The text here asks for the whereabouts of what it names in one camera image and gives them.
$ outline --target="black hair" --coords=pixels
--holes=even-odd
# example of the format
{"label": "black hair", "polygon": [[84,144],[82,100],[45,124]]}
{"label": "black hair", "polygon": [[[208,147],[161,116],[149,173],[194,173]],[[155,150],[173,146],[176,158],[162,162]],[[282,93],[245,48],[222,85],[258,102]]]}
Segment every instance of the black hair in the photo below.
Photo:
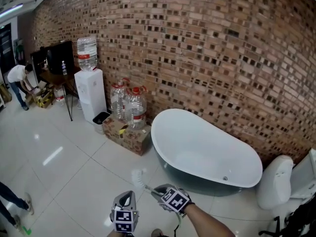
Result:
{"label": "black hair", "polygon": [[31,64],[28,64],[25,66],[25,69],[28,71],[28,72],[31,72],[33,70],[33,66]]}

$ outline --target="blue jeans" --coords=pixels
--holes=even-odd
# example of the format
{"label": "blue jeans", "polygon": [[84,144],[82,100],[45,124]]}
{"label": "blue jeans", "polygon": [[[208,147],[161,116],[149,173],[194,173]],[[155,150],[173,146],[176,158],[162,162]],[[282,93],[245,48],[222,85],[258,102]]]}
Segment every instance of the blue jeans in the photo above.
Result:
{"label": "blue jeans", "polygon": [[20,90],[22,92],[24,92],[25,94],[27,94],[27,92],[22,88],[21,83],[19,81],[10,82],[10,86],[11,86],[14,94],[16,95],[17,99],[19,100],[21,106],[22,107],[26,106],[26,103],[22,100],[22,97],[21,97],[21,94],[20,94]]}
{"label": "blue jeans", "polygon": [[[21,198],[18,198],[12,190],[10,190],[6,185],[0,182],[0,196],[3,197],[5,200],[15,204],[17,207],[20,207],[24,210],[29,209],[28,204]],[[0,213],[12,224],[15,225],[15,220],[8,212],[6,207],[0,201]]]}

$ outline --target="small water bottle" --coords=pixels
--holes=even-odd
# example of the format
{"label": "small water bottle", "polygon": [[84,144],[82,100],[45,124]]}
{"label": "small water bottle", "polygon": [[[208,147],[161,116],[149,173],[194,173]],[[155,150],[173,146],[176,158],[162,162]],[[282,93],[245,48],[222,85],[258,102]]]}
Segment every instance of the small water bottle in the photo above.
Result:
{"label": "small water bottle", "polygon": [[64,61],[62,62],[61,67],[63,69],[63,75],[66,76],[67,75],[67,70],[66,70],[66,64],[65,64]]}

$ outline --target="green check mark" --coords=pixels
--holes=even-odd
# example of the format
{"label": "green check mark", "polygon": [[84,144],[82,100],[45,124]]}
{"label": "green check mark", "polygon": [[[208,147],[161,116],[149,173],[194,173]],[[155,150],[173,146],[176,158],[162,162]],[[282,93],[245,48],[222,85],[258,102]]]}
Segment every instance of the green check mark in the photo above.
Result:
{"label": "green check mark", "polygon": [[24,231],[26,232],[27,235],[30,235],[32,233],[31,229],[26,230],[25,226],[22,226],[22,228],[24,229]]}

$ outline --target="white toilet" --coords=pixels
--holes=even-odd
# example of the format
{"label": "white toilet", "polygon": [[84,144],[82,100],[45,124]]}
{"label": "white toilet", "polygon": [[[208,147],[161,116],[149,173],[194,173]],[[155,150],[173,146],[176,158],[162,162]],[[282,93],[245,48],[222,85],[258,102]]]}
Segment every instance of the white toilet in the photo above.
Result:
{"label": "white toilet", "polygon": [[270,210],[290,199],[292,168],[291,157],[278,156],[265,169],[257,186],[257,200],[262,209]]}

